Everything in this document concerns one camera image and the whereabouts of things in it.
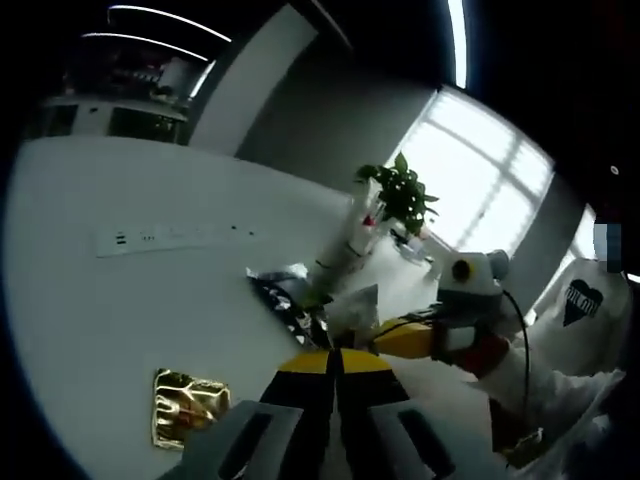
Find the gold foil label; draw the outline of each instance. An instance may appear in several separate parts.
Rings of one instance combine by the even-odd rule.
[[[182,450],[187,433],[218,421],[229,410],[229,387],[166,368],[156,371],[151,434],[160,448]]]

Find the person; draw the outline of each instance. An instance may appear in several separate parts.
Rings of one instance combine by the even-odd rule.
[[[608,250],[607,270],[619,273],[619,255],[612,255],[611,246]],[[514,478],[640,478],[640,460],[635,457],[640,433],[636,323],[631,320],[626,330],[631,355],[625,359],[625,371],[567,375],[532,352],[526,407],[526,357],[521,346],[484,333],[471,347],[448,353],[450,361],[475,375],[477,386],[513,418],[529,429],[543,429],[546,448],[514,470]]]
[[[537,321],[527,329],[538,360],[567,375],[612,371],[629,328],[632,290],[615,262],[607,261],[606,239],[599,238],[605,225],[596,217],[599,259],[574,259],[534,306]],[[522,334],[514,345],[524,346]]]

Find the white table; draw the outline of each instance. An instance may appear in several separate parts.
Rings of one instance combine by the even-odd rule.
[[[25,147],[5,223],[9,326],[37,403],[89,477],[152,479],[178,461],[151,444],[157,368],[227,382],[234,402],[260,397],[298,345],[244,269],[313,260],[347,207],[310,182],[175,145],[75,136]],[[203,221],[220,226],[210,248],[95,256],[105,225]],[[363,281],[380,282],[381,316],[432,301],[426,270],[380,255]],[[468,395],[432,362],[394,365],[434,405],[445,380]]]

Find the potted plant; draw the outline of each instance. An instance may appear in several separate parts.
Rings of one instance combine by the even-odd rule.
[[[418,181],[418,174],[410,170],[402,153],[396,157],[393,167],[364,165],[356,172],[356,182],[374,180],[380,184],[380,200],[385,203],[382,221],[395,218],[401,222],[407,233],[418,236],[424,225],[425,213],[438,212],[428,207],[437,202],[438,197],[425,193],[424,183]]]

